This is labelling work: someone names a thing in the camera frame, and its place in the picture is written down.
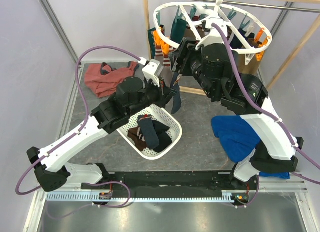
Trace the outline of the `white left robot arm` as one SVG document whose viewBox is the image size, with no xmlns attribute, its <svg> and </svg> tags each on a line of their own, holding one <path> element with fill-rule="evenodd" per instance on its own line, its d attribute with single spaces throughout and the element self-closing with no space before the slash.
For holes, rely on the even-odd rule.
<svg viewBox="0 0 320 232">
<path fill-rule="evenodd" d="M 182 136 L 180 123 L 164 109 L 174 94 L 175 91 L 159 78 L 126 78 L 114 94 L 93 109 L 73 130 L 46 147 L 28 149 L 27 155 L 40 187 L 46 192 L 83 183 L 106 188 L 110 177 L 102 163 L 78 165 L 69 163 L 69 160 L 114 131 L 132 146 L 127 135 L 129 129 L 145 123 L 147 117 L 151 118 L 152 125 L 157 125 L 160 144 L 155 149 L 143 149 L 140 155 L 148 160 L 164 156 Z"/>
</svg>

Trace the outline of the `navy santa sock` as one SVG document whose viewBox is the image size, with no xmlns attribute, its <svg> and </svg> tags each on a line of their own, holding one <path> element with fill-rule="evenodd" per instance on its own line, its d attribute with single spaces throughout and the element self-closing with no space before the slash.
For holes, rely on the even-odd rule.
<svg viewBox="0 0 320 232">
<path fill-rule="evenodd" d="M 152 117 L 148 114 L 139 115 L 137 123 L 141 127 L 147 146 L 150 149 L 154 149 L 156 146 L 158 146 L 159 138 L 154 129 Z"/>
<path fill-rule="evenodd" d="M 180 75 L 177 72 L 174 72 L 171 83 L 170 83 L 170 87 L 176 91 L 176 94 L 173 97 L 171 114 L 177 113 L 182 106 L 179 79 L 180 79 Z"/>
</svg>

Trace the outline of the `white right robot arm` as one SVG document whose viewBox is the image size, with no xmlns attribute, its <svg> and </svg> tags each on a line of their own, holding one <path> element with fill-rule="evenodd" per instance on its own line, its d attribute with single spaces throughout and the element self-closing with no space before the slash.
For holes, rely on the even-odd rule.
<svg viewBox="0 0 320 232">
<path fill-rule="evenodd" d="M 169 53 L 173 72 L 192 76 L 212 102 L 234 112 L 259 136 L 258 144 L 244 159 L 236 162 L 229 183 L 242 188 L 254 175 L 293 173 L 297 169 L 296 151 L 303 139 L 284 128 L 274 110 L 268 91 L 254 75 L 238 72 L 228 43 L 214 43 L 197 49 L 199 42 L 183 38 Z"/>
</svg>

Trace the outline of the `dark navy plain sock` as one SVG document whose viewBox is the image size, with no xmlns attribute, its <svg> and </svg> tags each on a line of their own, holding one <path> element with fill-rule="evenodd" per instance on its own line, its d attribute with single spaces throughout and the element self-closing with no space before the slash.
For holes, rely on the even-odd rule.
<svg viewBox="0 0 320 232">
<path fill-rule="evenodd" d="M 153 149 L 157 153 L 162 152 L 172 143 L 172 139 L 167 132 L 162 132 L 158 134 L 158 139 L 159 139 L 159 145 Z"/>
<path fill-rule="evenodd" d="M 169 126 L 160 121 L 152 120 L 152 123 L 157 134 L 161 134 L 162 132 L 166 132 L 170 129 Z"/>
</svg>

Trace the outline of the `brown striped-cuff sock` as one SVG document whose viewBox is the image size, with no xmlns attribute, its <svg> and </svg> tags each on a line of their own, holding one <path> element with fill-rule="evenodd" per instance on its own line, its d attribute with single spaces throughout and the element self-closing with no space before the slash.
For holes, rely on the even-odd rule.
<svg viewBox="0 0 320 232">
<path fill-rule="evenodd" d="M 144 140 L 140 139 L 138 137 L 138 135 L 131 133 L 131 132 L 128 132 L 127 136 L 133 140 L 135 147 L 139 151 L 143 151 L 145 148 L 147 148 L 146 142 Z"/>
<path fill-rule="evenodd" d="M 130 128 L 127 133 L 128 137 L 145 141 L 145 137 L 140 126 Z"/>
</svg>

